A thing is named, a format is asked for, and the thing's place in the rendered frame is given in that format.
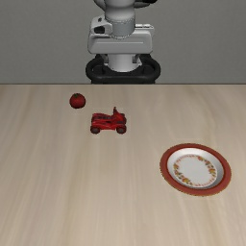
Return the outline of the red tomato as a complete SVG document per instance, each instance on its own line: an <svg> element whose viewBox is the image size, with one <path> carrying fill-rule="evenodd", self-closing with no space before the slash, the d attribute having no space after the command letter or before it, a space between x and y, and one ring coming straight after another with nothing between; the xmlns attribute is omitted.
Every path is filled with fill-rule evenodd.
<svg viewBox="0 0 246 246"><path fill-rule="evenodd" d="M74 93L69 99L69 104L73 109L81 109L86 105L86 98L81 93Z"/></svg>

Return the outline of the red-rimmed white plate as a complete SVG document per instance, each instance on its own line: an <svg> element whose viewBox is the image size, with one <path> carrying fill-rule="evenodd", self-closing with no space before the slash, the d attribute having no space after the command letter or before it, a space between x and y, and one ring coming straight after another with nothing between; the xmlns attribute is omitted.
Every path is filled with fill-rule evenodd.
<svg viewBox="0 0 246 246"><path fill-rule="evenodd" d="M160 172L171 186L194 196L215 195L232 178L232 169L221 154L195 143L178 144L166 150L160 159Z"/></svg>

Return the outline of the red toy car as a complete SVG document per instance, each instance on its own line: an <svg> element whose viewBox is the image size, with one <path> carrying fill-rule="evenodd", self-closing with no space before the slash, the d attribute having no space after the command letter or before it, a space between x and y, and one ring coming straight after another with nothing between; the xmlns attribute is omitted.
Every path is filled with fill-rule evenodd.
<svg viewBox="0 0 246 246"><path fill-rule="evenodd" d="M102 130L113 130L123 135L127 131L126 123L125 114L113 108L112 115L94 113L91 117L90 131L97 135Z"/></svg>

